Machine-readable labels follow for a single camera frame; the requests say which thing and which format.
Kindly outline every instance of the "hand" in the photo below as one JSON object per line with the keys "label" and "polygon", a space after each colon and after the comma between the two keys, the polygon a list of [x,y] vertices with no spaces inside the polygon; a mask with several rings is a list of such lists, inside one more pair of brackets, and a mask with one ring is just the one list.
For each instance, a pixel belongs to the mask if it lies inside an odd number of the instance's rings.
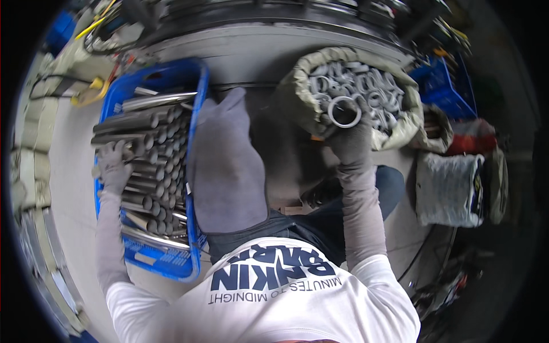
{"label": "hand", "polygon": [[372,166],[372,119],[367,113],[351,128],[341,128],[326,139],[348,172],[365,172]]}
{"label": "hand", "polygon": [[124,144],[123,140],[119,140],[116,145],[114,142],[107,143],[97,154],[97,164],[101,170],[104,190],[116,195],[122,194],[133,172],[131,164],[124,165],[122,162]]}

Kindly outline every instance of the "blue container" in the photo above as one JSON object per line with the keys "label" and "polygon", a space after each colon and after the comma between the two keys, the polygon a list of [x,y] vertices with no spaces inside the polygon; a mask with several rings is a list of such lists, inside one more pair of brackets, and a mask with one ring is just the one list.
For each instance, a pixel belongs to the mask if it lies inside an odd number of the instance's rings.
{"label": "blue container", "polygon": [[[116,105],[121,106],[124,100],[135,97],[134,90],[138,86],[155,91],[163,91],[165,89],[182,86],[186,89],[196,89],[198,94],[194,98],[193,112],[188,132],[188,155],[191,150],[194,131],[197,126],[198,112],[200,111],[200,107],[204,102],[208,90],[208,78],[208,67],[197,58],[170,61],[141,69],[131,74],[125,74],[113,82],[105,95],[105,102],[101,109],[99,122],[103,122],[105,118],[114,115]],[[97,197],[97,191],[103,189],[103,185],[100,184],[98,180],[95,180],[94,188],[96,215],[99,216],[100,204],[99,197]],[[123,235],[122,240],[124,241],[124,246],[126,248],[124,251],[125,260],[143,269],[180,282],[187,283],[196,280],[200,274],[200,251],[206,243],[206,236],[200,232],[196,225],[193,199],[190,195],[187,195],[186,198],[186,208],[189,250],[160,250],[152,246],[144,245]],[[135,227],[131,221],[126,219],[124,212],[122,212],[121,218],[125,225]]]}
{"label": "blue container", "polygon": [[431,66],[424,65],[409,73],[419,85],[421,101],[437,105],[452,119],[476,118],[477,106],[473,88],[461,56],[456,54],[458,68],[453,84],[446,60],[438,57],[432,61]]}
{"label": "blue container", "polygon": [[46,36],[50,52],[56,57],[72,37],[76,23],[72,16],[65,10],[59,13],[53,27]]}

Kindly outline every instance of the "white t-shirt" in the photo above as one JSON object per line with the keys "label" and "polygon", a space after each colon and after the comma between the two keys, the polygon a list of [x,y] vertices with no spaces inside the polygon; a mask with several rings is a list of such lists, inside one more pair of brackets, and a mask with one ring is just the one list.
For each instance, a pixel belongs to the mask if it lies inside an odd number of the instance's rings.
{"label": "white t-shirt", "polygon": [[386,256],[349,273],[309,243],[275,237],[227,254],[171,305],[125,282],[107,305],[123,343],[415,342],[420,327]]}

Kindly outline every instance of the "stack of metal rods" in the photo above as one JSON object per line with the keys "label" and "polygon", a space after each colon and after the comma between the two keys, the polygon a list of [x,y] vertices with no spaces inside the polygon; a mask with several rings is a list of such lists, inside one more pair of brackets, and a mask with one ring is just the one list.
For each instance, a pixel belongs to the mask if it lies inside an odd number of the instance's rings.
{"label": "stack of metal rods", "polygon": [[144,96],[124,101],[117,107],[122,113],[95,125],[91,143],[99,149],[126,141],[125,163],[133,165],[122,194],[126,217],[151,235],[188,243],[185,161],[196,92],[145,91],[137,87],[136,95]]}

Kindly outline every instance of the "knee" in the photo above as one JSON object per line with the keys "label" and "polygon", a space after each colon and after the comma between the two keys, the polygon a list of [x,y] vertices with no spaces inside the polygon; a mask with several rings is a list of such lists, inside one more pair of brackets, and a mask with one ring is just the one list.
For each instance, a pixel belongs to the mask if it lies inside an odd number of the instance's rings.
{"label": "knee", "polygon": [[389,194],[400,199],[406,190],[404,176],[397,169],[388,166],[378,166],[376,173],[376,183],[383,184],[383,187]]}

